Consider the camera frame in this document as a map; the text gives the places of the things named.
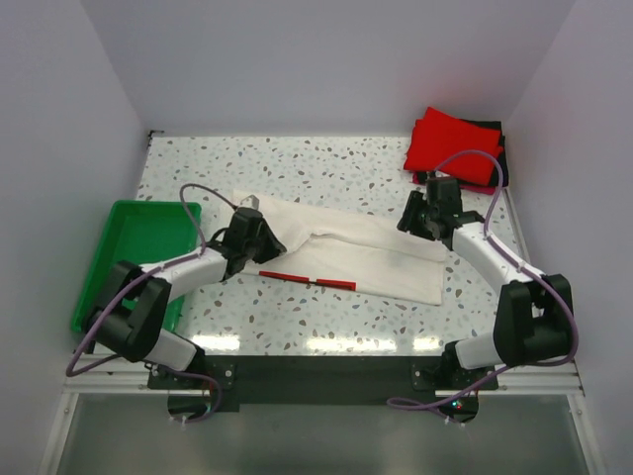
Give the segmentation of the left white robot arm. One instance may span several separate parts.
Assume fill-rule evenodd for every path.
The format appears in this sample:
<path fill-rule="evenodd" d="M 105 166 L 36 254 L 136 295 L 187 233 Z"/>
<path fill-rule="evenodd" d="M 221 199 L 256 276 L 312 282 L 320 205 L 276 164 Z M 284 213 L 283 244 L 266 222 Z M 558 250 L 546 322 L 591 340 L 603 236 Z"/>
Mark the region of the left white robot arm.
<path fill-rule="evenodd" d="M 83 344 L 95 341 L 129 362 L 169 368 L 181 387 L 194 388 L 205 376 L 205 352 L 163 327 L 169 304 L 229 280 L 249 262 L 266 263 L 285 252 L 259 211 L 238 207 L 199 250 L 168 261 L 114 265 L 81 324 Z"/>

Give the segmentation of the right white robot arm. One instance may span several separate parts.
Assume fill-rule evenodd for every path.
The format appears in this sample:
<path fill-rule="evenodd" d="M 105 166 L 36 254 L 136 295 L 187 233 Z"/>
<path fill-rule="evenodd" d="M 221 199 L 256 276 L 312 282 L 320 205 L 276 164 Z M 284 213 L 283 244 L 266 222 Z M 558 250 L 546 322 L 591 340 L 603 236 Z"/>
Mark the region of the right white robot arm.
<path fill-rule="evenodd" d="M 492 331 L 446 344 L 435 380 L 461 389 L 488 367 L 555 366 L 574 358 L 579 331 L 570 282 L 521 259 L 491 231 L 488 215 L 465 210 L 456 179 L 430 177 L 424 191 L 410 192 L 398 229 L 442 242 L 498 297 Z"/>

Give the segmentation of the white t shirt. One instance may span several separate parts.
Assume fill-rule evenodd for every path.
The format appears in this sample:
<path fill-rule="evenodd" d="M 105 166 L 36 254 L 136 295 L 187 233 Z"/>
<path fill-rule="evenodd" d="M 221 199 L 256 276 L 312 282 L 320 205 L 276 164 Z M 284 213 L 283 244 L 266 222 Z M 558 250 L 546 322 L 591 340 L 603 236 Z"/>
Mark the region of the white t shirt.
<path fill-rule="evenodd" d="M 247 263 L 246 274 L 332 281 L 358 293 L 442 304 L 443 244 L 400 232 L 386 218 L 232 191 L 236 203 L 251 198 L 286 252 L 264 264 Z"/>

